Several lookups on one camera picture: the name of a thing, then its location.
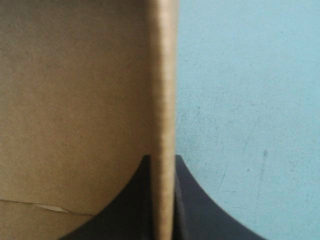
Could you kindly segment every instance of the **black plastic object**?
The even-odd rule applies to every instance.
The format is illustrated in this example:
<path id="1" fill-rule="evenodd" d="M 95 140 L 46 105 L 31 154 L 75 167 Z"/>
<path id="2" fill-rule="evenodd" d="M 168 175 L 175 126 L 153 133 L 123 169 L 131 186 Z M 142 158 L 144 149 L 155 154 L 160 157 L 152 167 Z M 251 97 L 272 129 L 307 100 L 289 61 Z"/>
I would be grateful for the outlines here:
<path id="1" fill-rule="evenodd" d="M 61 240 L 153 240 L 150 157 L 97 216 Z M 176 157 L 172 240 L 264 240 L 223 211 Z"/>

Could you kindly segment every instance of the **scratch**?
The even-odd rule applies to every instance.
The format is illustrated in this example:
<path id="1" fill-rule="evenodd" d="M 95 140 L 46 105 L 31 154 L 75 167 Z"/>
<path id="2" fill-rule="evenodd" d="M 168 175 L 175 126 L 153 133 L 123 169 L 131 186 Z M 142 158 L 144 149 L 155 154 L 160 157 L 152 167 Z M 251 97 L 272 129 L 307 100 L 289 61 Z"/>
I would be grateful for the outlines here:
<path id="1" fill-rule="evenodd" d="M 260 174 L 259 174 L 258 191 L 256 194 L 256 199 L 255 199 L 254 218 L 256 218 L 257 211 L 259 208 L 259 202 L 260 202 L 260 197 L 261 197 L 261 186 L 262 186 L 262 182 L 264 181 L 267 158 L 268 158 L 268 151 L 267 151 L 267 149 L 265 149 L 263 151 L 263 155 L 262 155 L 262 165 L 261 165 Z"/>
<path id="2" fill-rule="evenodd" d="M 208 99 L 206 100 L 205 106 L 208 105 L 210 99 L 211 99 L 211 96 L 209 96 Z M 195 122 L 198 120 L 199 116 L 202 114 L 202 112 L 204 110 L 205 110 L 205 108 L 203 107 L 201 109 L 201 111 L 198 113 L 198 115 L 195 117 L 195 119 L 192 121 L 191 126 L 189 127 L 189 129 L 188 129 L 188 131 L 187 131 L 187 133 L 185 135 L 184 142 L 183 142 L 183 147 L 185 147 L 185 145 L 186 145 L 189 133 L 191 132 L 192 128 L 194 127 Z"/>
<path id="3" fill-rule="evenodd" d="M 247 150 L 247 147 L 248 147 L 248 145 L 249 145 L 249 141 L 250 141 L 250 139 L 251 139 L 251 137 L 252 137 L 252 134 L 254 133 L 254 131 L 255 131 L 255 129 L 256 129 L 256 126 L 257 126 L 257 124 L 258 124 L 259 121 L 260 121 L 260 117 L 258 117 L 258 119 L 254 122 L 253 127 L 251 128 L 251 131 L 250 131 L 248 137 L 246 138 L 246 140 L 245 140 L 245 142 L 244 142 L 244 148 L 243 148 L 243 151 L 244 151 L 244 152 Z"/>
<path id="4" fill-rule="evenodd" d="M 217 137 L 217 139 L 216 139 L 216 144 L 215 144 L 215 148 L 217 148 L 217 147 L 218 147 L 218 145 L 219 145 L 219 141 L 220 141 L 220 136 L 221 136 L 221 132 L 222 132 L 222 130 L 220 130 L 220 132 L 219 132 L 219 135 L 218 135 L 218 137 Z"/>
<path id="5" fill-rule="evenodd" d="M 218 187 L 218 189 L 217 189 L 217 191 L 216 191 L 216 194 L 219 193 L 219 190 L 220 190 L 220 188 L 221 188 L 221 185 L 222 185 L 222 183 L 223 183 L 224 180 L 225 180 L 225 176 L 226 176 L 226 172 L 227 172 L 228 165 L 229 165 L 229 163 L 227 163 L 226 166 L 225 166 L 224 173 L 223 173 L 223 176 L 222 176 L 220 185 L 219 185 L 219 187 Z"/>
<path id="6" fill-rule="evenodd" d="M 241 207 L 241 206 L 233 206 L 232 208 L 233 209 L 245 209 L 245 210 L 247 209 L 246 207 Z"/>

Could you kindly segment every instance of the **crease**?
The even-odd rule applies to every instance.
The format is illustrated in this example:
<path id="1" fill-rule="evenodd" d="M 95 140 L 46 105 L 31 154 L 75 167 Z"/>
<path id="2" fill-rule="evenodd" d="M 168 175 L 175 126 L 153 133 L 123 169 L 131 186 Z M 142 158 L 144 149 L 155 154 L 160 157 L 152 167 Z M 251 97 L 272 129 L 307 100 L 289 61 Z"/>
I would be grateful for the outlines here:
<path id="1" fill-rule="evenodd" d="M 0 203 L 1 202 L 36 206 L 41 209 L 45 209 L 45 210 L 48 210 L 51 212 L 56 212 L 56 213 L 61 213 L 61 214 L 71 214 L 71 215 L 76 215 L 76 216 L 87 216 L 87 217 L 94 217 L 95 216 L 95 215 L 89 214 L 89 213 L 70 211 L 70 210 L 63 208 L 63 207 L 60 207 L 60 206 L 46 205 L 46 204 L 42 204 L 42 203 L 0 199 Z"/>

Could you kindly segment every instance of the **cardboard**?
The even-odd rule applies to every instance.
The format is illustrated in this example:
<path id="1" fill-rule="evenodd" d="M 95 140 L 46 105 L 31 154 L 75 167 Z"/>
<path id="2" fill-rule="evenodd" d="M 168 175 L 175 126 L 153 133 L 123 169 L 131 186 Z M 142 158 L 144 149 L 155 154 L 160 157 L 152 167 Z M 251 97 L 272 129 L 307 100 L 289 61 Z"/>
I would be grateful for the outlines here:
<path id="1" fill-rule="evenodd" d="M 145 10 L 130 0 L 1 2 L 1 200 L 95 215 L 150 154 Z M 12 214 L 28 221 L 8 236 L 33 236 L 38 215 Z"/>
<path id="2" fill-rule="evenodd" d="M 177 0 L 150 0 L 150 60 L 154 116 L 151 181 L 154 237 L 169 240 L 173 229 Z"/>
<path id="3" fill-rule="evenodd" d="M 1 2 L 1 240 L 72 231 L 150 153 L 155 236 L 170 239 L 176 10 L 168 0 Z"/>

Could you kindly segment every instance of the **black curved edge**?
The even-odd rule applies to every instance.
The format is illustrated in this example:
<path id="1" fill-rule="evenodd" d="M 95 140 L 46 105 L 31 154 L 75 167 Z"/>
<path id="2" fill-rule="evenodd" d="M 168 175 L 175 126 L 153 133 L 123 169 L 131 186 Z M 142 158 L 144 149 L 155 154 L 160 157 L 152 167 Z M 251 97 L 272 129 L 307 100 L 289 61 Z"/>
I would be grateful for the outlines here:
<path id="1" fill-rule="evenodd" d="M 220 208 L 179 155 L 175 171 L 175 240 L 264 240 Z"/>
<path id="2" fill-rule="evenodd" d="M 151 240 L 150 159 L 144 156 L 119 195 L 97 216 L 60 240 Z"/>
<path id="3" fill-rule="evenodd" d="M 220 208 L 176 156 L 173 240 L 264 240 Z M 60 240 L 153 240 L 150 157 L 97 216 Z"/>

